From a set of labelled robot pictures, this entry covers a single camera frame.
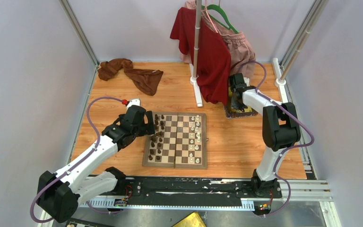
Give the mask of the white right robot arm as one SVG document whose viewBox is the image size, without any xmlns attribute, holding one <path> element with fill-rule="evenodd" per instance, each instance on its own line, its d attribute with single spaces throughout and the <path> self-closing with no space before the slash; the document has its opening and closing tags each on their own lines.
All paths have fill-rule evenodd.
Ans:
<svg viewBox="0 0 363 227">
<path fill-rule="evenodd" d="M 232 108 L 244 110 L 251 107 L 262 116 L 262 138 L 266 145 L 262 161 L 253 172 L 251 191 L 264 197 L 277 184 L 276 173 L 283 159 L 284 149 L 295 145 L 301 138 L 295 105 L 281 103 L 261 93 L 254 86 L 247 86 L 241 73 L 229 78 Z"/>
</svg>

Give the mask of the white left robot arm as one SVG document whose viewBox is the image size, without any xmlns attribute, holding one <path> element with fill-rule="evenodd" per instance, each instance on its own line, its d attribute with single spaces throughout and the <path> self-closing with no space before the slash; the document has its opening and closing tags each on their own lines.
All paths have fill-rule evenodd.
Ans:
<svg viewBox="0 0 363 227">
<path fill-rule="evenodd" d="M 71 218 L 80 205 L 92 198 L 112 192 L 121 195 L 126 189 L 126 175 L 109 167 L 100 175 L 88 176 L 105 160 L 130 145 L 135 138 L 155 133 L 152 111 L 131 105 L 125 114 L 108 125 L 97 140 L 79 157 L 57 170 L 45 171 L 38 182 L 31 210 L 38 205 L 59 223 Z"/>
</svg>

